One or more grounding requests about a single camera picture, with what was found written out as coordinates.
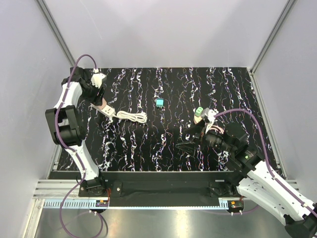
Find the beige cube adapter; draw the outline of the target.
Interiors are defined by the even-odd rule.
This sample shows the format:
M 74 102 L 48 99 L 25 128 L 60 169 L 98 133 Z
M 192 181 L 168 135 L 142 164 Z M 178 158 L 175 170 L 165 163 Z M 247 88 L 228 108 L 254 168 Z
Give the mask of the beige cube adapter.
M 107 107 L 107 102 L 106 100 L 103 98 L 102 99 L 102 104 L 100 106 L 97 106 L 98 107 L 98 110 L 102 111 L 104 108 Z

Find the pink round power socket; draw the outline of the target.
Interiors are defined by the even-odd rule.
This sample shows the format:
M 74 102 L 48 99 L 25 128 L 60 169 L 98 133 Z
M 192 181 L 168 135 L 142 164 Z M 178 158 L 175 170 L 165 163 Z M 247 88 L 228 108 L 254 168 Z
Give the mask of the pink round power socket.
M 194 124 L 198 124 L 202 118 L 200 116 L 194 116 Z

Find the green USB charger cube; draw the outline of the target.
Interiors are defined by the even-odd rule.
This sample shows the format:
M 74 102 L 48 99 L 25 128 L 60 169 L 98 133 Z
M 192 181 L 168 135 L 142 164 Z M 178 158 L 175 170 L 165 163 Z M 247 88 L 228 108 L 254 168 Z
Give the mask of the green USB charger cube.
M 196 117 L 200 117 L 202 112 L 203 112 L 203 108 L 202 107 L 198 107 L 196 110 L 195 110 L 195 116 Z

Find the blue plug adapter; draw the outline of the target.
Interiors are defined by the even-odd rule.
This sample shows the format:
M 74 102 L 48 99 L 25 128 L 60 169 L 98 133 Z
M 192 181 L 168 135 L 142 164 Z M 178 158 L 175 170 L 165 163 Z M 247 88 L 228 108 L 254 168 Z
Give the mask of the blue plug adapter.
M 164 107 L 164 99 L 162 99 L 162 98 L 157 98 L 157 99 L 156 99 L 156 107 L 157 107 L 157 108 L 163 108 L 163 107 Z

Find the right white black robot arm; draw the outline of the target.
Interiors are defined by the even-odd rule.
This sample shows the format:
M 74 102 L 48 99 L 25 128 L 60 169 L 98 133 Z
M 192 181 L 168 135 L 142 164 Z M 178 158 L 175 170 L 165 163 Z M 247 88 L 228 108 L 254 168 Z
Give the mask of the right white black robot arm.
M 219 149 L 228 152 L 228 168 L 232 175 L 211 189 L 213 195 L 248 198 L 279 220 L 292 238 L 317 236 L 317 204 L 295 190 L 271 166 L 263 155 L 247 142 L 242 126 L 229 123 L 223 132 L 205 131 L 200 123 L 189 128 L 192 140 L 176 148 L 195 157 L 197 148 Z

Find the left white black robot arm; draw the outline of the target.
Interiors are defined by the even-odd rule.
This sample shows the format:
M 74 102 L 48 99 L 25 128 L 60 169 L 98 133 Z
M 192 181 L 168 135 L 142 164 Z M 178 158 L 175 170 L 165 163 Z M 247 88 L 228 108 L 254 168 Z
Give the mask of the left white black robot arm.
M 107 184 L 85 144 L 86 130 L 77 112 L 77 104 L 83 98 L 93 106 L 101 106 L 105 79 L 98 68 L 94 68 L 91 75 L 81 67 L 71 68 L 71 75 L 61 83 L 62 93 L 57 104 L 45 112 L 54 143 L 71 156 L 80 171 L 79 195 L 85 197 L 104 195 Z

